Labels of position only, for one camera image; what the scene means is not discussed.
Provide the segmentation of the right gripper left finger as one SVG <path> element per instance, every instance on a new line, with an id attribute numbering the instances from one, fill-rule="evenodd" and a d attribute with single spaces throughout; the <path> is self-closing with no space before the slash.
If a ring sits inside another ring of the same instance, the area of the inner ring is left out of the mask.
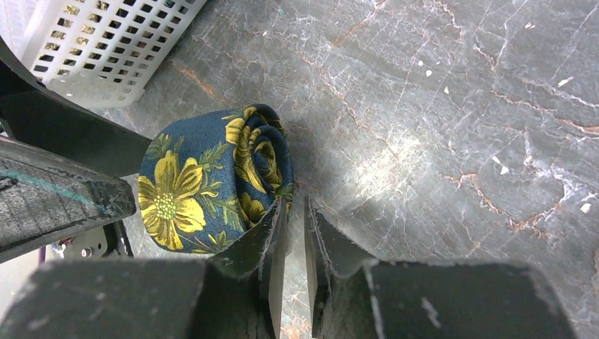
<path id="1" fill-rule="evenodd" d="M 286 202 L 210 258 L 54 261 L 35 271 L 2 338 L 278 338 Z"/>

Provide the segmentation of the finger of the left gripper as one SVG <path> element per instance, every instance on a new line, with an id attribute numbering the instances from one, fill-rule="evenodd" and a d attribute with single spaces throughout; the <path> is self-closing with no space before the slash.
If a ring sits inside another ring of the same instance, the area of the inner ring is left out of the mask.
<path id="1" fill-rule="evenodd" d="M 123 179 L 1 139 L 2 262 L 135 212 Z"/>
<path id="2" fill-rule="evenodd" d="M 138 173 L 151 142 L 47 89 L 5 42 L 1 125 L 17 141 L 116 177 Z"/>

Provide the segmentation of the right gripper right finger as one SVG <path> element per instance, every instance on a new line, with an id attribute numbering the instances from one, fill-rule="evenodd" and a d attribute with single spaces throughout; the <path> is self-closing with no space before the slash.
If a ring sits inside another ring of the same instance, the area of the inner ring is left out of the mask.
<path id="1" fill-rule="evenodd" d="M 313 338 L 574 338 L 547 279 L 521 262 L 385 261 L 304 202 Z"/>

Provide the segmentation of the navy yellow floral tie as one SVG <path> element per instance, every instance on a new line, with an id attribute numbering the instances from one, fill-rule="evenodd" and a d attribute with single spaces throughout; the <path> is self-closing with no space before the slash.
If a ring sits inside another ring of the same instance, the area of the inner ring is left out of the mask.
<path id="1" fill-rule="evenodd" d="M 138 205 L 161 248 L 216 254 L 258 225 L 277 198 L 292 204 L 295 176 L 285 128 L 265 104 L 176 121 L 148 146 Z"/>

